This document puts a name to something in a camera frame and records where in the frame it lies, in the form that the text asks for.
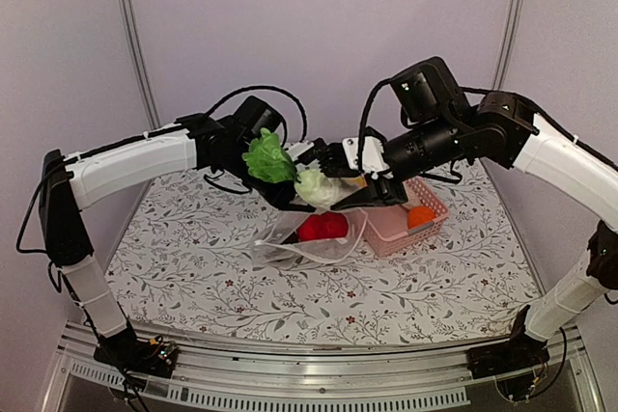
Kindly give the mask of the red toy strawberry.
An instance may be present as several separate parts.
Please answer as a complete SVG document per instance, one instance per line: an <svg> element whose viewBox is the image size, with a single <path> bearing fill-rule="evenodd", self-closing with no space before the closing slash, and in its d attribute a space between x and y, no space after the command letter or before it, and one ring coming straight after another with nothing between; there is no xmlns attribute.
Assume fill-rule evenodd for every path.
<svg viewBox="0 0 618 412"><path fill-rule="evenodd" d="M320 216L319 237L320 239L345 238L349 232L347 217L342 213L325 212Z"/></svg>

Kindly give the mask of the white toy radish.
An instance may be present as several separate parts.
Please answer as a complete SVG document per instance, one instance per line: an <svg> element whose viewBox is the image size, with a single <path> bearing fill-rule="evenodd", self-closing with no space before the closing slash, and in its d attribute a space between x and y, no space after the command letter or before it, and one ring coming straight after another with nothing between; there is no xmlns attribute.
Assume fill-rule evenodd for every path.
<svg viewBox="0 0 618 412"><path fill-rule="evenodd" d="M279 136L265 127L250 142L242 159L251 177L271 184L290 181L296 195L317 209L331 209L351 193L342 180L330 179L318 169L299 171Z"/></svg>

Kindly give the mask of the clear zip top bag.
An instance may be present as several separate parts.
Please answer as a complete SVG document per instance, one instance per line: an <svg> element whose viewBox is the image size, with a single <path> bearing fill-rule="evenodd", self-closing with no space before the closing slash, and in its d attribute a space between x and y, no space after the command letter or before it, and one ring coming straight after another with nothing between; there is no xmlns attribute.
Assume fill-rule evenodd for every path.
<svg viewBox="0 0 618 412"><path fill-rule="evenodd" d="M348 258L361 243L368 224L368 215L361 209L343 213L348 232L343 237L319 238L309 241L293 239L301 224L310 217L306 212L279 212L274 221L252 238L250 256L254 264L274 264L304 258L309 261L331 264Z"/></svg>

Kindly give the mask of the red toy tomato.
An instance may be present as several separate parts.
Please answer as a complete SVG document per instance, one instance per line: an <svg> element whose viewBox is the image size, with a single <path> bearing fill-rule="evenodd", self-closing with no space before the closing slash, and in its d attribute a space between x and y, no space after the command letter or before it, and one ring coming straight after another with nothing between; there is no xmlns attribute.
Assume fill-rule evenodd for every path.
<svg viewBox="0 0 618 412"><path fill-rule="evenodd" d="M299 242L323 239L323 220L320 215L310 215L296 229Z"/></svg>

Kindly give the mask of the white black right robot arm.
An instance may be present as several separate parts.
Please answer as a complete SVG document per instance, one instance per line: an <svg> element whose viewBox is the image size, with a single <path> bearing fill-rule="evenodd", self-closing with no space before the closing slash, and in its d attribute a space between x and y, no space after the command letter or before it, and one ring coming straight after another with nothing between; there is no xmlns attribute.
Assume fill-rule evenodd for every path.
<svg viewBox="0 0 618 412"><path fill-rule="evenodd" d="M385 86L401 105L407 132L372 141L369 112ZM381 80L363 107L357 137L342 143L351 172L366 186L334 209L400 205L406 180L446 163L487 158L543 180L595 213L600 221L586 252L546 295L518 312L510 341L499 349L503 366L518 370L535 356L537 344L617 288L617 167L531 99L479 89L482 99L472 105L469 92L437 56Z"/></svg>

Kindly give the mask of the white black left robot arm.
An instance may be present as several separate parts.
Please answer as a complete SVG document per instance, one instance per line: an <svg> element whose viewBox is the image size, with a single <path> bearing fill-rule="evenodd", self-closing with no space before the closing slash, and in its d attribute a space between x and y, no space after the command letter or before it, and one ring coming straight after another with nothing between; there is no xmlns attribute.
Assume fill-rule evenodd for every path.
<svg viewBox="0 0 618 412"><path fill-rule="evenodd" d="M249 96L233 114L219 120L198 113L103 148L70 156L51 151L45 156L39 206L44 250L97 332L107 339L107 353L122 367L136 367L143 360L144 349L132 338L126 317L94 257L82 210L160 176L211 168L233 175L279 210L302 211L304 207L295 202L292 181L255 179L242 158L262 128L275 131L283 123L274 108Z"/></svg>

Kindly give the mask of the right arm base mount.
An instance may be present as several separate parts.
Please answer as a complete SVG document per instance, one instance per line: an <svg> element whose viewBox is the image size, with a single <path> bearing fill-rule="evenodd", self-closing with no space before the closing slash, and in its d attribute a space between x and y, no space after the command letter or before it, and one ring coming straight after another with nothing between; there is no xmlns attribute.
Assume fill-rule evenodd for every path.
<svg viewBox="0 0 618 412"><path fill-rule="evenodd" d="M546 342L522 335L470 348L465 357L466 368L474 379L479 379L540 366L549 360L549 353Z"/></svg>

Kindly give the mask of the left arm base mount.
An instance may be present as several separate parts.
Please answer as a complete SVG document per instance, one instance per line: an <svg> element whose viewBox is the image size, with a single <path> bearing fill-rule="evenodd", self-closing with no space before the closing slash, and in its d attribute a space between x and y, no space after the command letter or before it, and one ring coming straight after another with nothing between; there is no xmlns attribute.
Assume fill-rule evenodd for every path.
<svg viewBox="0 0 618 412"><path fill-rule="evenodd" d="M105 338L101 337L94 360L119 371L144 373L171 378L180 350L175 342L166 342L161 336L148 341L140 340L132 328Z"/></svg>

